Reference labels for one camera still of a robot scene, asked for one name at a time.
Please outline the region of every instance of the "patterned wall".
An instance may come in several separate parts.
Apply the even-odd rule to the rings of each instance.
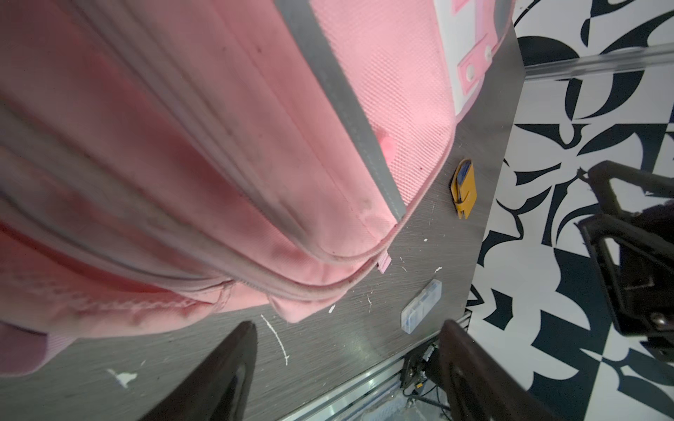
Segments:
[[[528,0],[514,21],[523,56],[540,63],[674,42],[673,16],[670,0]],[[524,84],[469,333],[566,420],[670,420],[674,367],[614,330],[574,224],[598,209],[579,176],[603,160],[674,176],[674,65]],[[612,185],[630,211],[665,201]]]

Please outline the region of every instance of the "bag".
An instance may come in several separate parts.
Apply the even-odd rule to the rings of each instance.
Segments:
[[[50,335],[336,302],[443,166],[513,2],[0,7],[0,335],[41,343],[0,370],[22,374]]]

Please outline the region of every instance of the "white scratch mark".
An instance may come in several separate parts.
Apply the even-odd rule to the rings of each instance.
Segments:
[[[264,317],[263,315],[260,315],[260,317],[262,318],[262,320],[264,320],[264,323],[267,323],[267,326],[269,326],[269,328],[272,330],[272,333],[274,334],[274,336],[276,336],[276,340],[278,341],[278,344],[281,345],[281,350],[283,351],[283,358],[286,359],[286,365],[288,365],[288,354],[286,354],[286,348],[283,346],[283,342],[281,342],[281,338],[278,337],[278,333],[276,333],[276,331],[274,330],[274,327],[272,326],[271,323],[269,323],[267,318]]]
[[[129,388],[129,382],[132,380],[135,380],[136,377],[138,377],[138,373],[115,373],[115,371],[111,368],[108,368],[106,370],[108,373],[112,374],[117,382],[124,388],[128,389]]]

